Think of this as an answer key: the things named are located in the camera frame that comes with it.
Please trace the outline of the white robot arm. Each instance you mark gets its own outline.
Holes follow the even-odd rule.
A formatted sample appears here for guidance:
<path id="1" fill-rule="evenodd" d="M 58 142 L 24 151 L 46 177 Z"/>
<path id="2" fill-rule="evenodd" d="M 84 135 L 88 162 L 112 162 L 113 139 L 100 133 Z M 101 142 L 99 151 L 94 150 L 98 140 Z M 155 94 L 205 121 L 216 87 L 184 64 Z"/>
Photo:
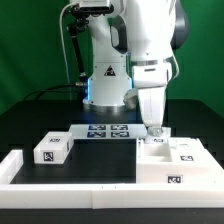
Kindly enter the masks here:
<path id="1" fill-rule="evenodd" d="M 174 51 L 189 32 L 181 0 L 70 0 L 70 7 L 93 44 L 84 107 L 138 107 L 147 135 L 161 136 L 166 88 L 179 75 Z"/>

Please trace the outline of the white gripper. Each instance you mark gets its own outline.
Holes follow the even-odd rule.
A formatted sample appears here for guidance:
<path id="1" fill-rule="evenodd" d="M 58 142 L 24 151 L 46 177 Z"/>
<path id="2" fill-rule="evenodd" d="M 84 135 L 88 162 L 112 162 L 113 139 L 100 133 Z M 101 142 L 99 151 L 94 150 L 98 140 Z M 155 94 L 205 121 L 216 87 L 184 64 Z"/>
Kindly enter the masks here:
<path id="1" fill-rule="evenodd" d="M 137 89 L 141 117 L 153 136 L 162 134 L 166 87 L 172 77 L 170 63 L 134 66 L 134 87 Z"/>

